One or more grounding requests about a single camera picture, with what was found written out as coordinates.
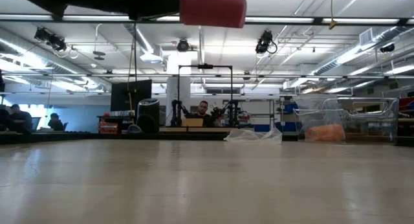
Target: white plastic bag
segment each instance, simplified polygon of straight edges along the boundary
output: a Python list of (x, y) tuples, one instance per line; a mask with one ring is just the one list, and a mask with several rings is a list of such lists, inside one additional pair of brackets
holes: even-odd
[(225, 138), (228, 142), (233, 143), (282, 143), (282, 133), (274, 128), (267, 133), (256, 133), (250, 130), (233, 129)]

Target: hanging cable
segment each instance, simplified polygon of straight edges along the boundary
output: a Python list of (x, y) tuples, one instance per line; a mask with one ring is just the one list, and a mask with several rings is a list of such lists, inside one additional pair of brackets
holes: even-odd
[(49, 86), (49, 94), (47, 95), (47, 108), (46, 108), (45, 118), (48, 117), (47, 113), (49, 112), (50, 95), (51, 95), (51, 92), (52, 92), (53, 72), (54, 72), (54, 69), (52, 69), (52, 72), (50, 74), (50, 86)]
[(134, 51), (134, 41), (135, 39), (132, 39), (133, 42), (131, 44), (131, 54), (129, 56), (129, 71), (128, 71), (128, 80), (127, 80), (127, 93), (128, 93), (128, 97), (129, 97), (129, 113), (132, 113), (132, 98), (131, 98), (131, 91), (129, 90), (129, 78), (131, 77), (131, 68), (132, 68), (132, 53)]
[(331, 24), (329, 30), (332, 30), (336, 26), (337, 22), (334, 20), (334, 0), (331, 0)]

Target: ceiling light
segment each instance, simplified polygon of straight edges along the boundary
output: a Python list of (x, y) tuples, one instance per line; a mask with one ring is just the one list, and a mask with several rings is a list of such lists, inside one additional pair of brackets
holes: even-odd
[(4, 76), (3, 79), (9, 80), (9, 81), (13, 81), (13, 82), (18, 82), (21, 84), (29, 84), (28, 81), (18, 77), (18, 76)]
[(86, 91), (85, 88), (80, 87), (78, 85), (70, 84), (69, 82), (52, 82), (52, 85), (69, 91)]
[(294, 82), (290, 87), (297, 87), (301, 85), (302, 83), (305, 83), (308, 80), (308, 78), (298, 78), (296, 82)]
[(64, 16), (64, 21), (129, 21), (128, 16)]
[(348, 89), (348, 87), (337, 87), (327, 91), (327, 93), (337, 93)]
[(390, 71), (384, 73), (384, 75), (391, 76), (391, 75), (394, 75), (394, 74), (404, 73), (404, 72), (410, 71), (412, 69), (414, 69), (414, 65), (407, 65), (407, 66), (398, 67), (398, 68), (395, 68), (393, 70), (390, 70)]
[(359, 85), (354, 86), (354, 88), (363, 87), (363, 86), (368, 85), (368, 84), (371, 84), (371, 83), (373, 83), (373, 82), (374, 82), (374, 81), (364, 82), (364, 83), (361, 83), (361, 84), (359, 84)]
[(180, 16), (165, 16), (160, 17), (157, 21), (180, 21)]
[(27, 65), (33, 67), (45, 67), (46, 63), (43, 63), (43, 60), (36, 56), (34, 53), (29, 52), (27, 49), (14, 45), (13, 43), (9, 43), (3, 39), (0, 39), (0, 43), (4, 43), (5, 45), (11, 47), (12, 49), (16, 50), (18, 53), (21, 54), (19, 59)]
[(155, 56), (154, 54), (151, 54), (151, 53), (145, 53), (144, 55), (140, 56), (140, 59), (143, 62), (148, 62), (148, 63), (161, 63), (162, 62), (162, 58), (160, 56)]
[(31, 14), (0, 14), (0, 20), (33, 20), (33, 21), (52, 21), (50, 15), (31, 15)]
[(362, 68), (362, 69), (357, 69), (357, 70), (355, 70), (354, 72), (352, 72), (352, 73), (350, 73), (348, 75), (349, 76), (354, 76), (354, 75), (363, 73), (363, 72), (368, 71), (368, 70), (369, 70), (369, 68), (365, 67), (365, 68)]
[(312, 17), (246, 17), (247, 23), (312, 23)]
[(313, 91), (314, 91), (314, 89), (310, 88), (310, 89), (304, 90), (302, 93), (307, 94), (307, 93), (310, 93), (310, 92), (313, 92)]
[[(322, 23), (330, 23), (332, 19), (330, 18), (324, 18), (322, 20)], [(334, 19), (337, 23), (361, 23), (361, 24), (372, 24), (372, 23), (378, 23), (378, 24), (395, 24), (398, 23), (399, 19), (362, 19), (362, 18), (339, 18)]]

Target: duct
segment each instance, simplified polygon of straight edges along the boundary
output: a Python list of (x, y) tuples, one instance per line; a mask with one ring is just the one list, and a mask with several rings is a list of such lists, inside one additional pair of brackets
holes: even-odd
[[(395, 67), (404, 67), (404, 66), (408, 66), (408, 65), (410, 65), (410, 66), (414, 65), (414, 58), (410, 58), (408, 60), (402, 60), (402, 61), (394, 64), (394, 66), (391, 66), (389, 70), (383, 72), (382, 74), (389, 73)], [(336, 85), (338, 87), (340, 85), (340, 87), (352, 87), (353, 89), (359, 89), (359, 88), (365, 87), (366, 85), (373, 84), (375, 82), (380, 82), (382, 80), (384, 80), (384, 79), (376, 79), (376, 80), (372, 80), (372, 79), (354, 79), (354, 80), (345, 80), (344, 82), (342, 82), (340, 84), (336, 84)]]
[[(71, 62), (61, 59), (55, 56), (53, 53), (48, 52), (45, 49), (36, 47), (34, 44), (29, 43), (20, 37), (10, 33), (7, 30), (0, 28), (0, 45), (11, 47), (18, 51), (20, 54), (24, 54), (27, 59), (35, 63), (39, 67), (45, 67), (46, 64), (51, 63), (54, 67), (54, 73), (67, 73), (67, 74), (89, 74), (90, 72), (82, 69)], [(91, 78), (96, 84), (100, 84), (105, 90), (110, 90), (112, 84), (101, 78)]]
[(140, 57), (142, 61), (149, 63), (163, 62), (161, 48), (158, 46), (154, 49), (136, 25), (125, 23), (123, 26), (132, 35), (133, 39), (138, 43), (140, 50), (143, 52), (143, 55)]
[[(364, 72), (366, 72), (366, 71), (368, 71), (370, 69), (374, 69), (374, 68), (379, 67), (379, 66), (381, 66), (381, 65), (383, 65), (385, 63), (388, 63), (388, 62), (390, 62), (392, 60), (396, 60), (398, 58), (401, 58), (401, 57), (406, 56), (408, 54), (411, 54), (413, 52), (414, 52), (414, 47), (413, 48), (410, 48), (408, 50), (405, 50), (404, 52), (401, 52), (401, 53), (398, 53), (396, 55), (390, 56), (390, 57), (388, 57), (388, 58), (386, 58), (384, 60), (381, 60), (379, 62), (375, 62), (375, 63), (373, 63), (371, 65), (368, 65), (368, 66), (366, 66), (364, 68), (358, 69), (356, 71), (359, 71), (360, 73), (364, 73)], [(351, 75), (352, 76), (352, 75), (360, 74), (360, 73), (356, 73), (356, 71), (354, 71), (353, 73), (348, 74), (348, 75)], [(347, 81), (349, 81), (349, 79), (342, 79), (342, 80), (338, 80), (338, 81), (328, 82), (326, 84), (319, 84), (319, 85), (316, 86), (316, 89), (314, 91), (322, 91), (322, 90), (325, 90), (325, 89), (330, 88), (333, 85), (340, 85), (340, 84), (342, 85), (342, 84), (344, 84)]]
[(374, 42), (365, 47), (361, 47), (359, 43), (347, 47), (342, 52), (336, 54), (332, 58), (317, 64), (315, 70), (311, 72), (313, 75), (321, 75), (331, 69), (337, 68), (340, 65), (355, 59), (364, 52), (372, 49), (383, 47), (386, 43), (399, 36), (401, 33), (411, 30), (411, 27), (392, 27), (387, 29), (374, 38)]

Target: red object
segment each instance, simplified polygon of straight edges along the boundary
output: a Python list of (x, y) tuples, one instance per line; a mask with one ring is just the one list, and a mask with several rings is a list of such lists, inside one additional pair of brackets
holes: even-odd
[(246, 0), (180, 0), (180, 21), (186, 25), (243, 28)]

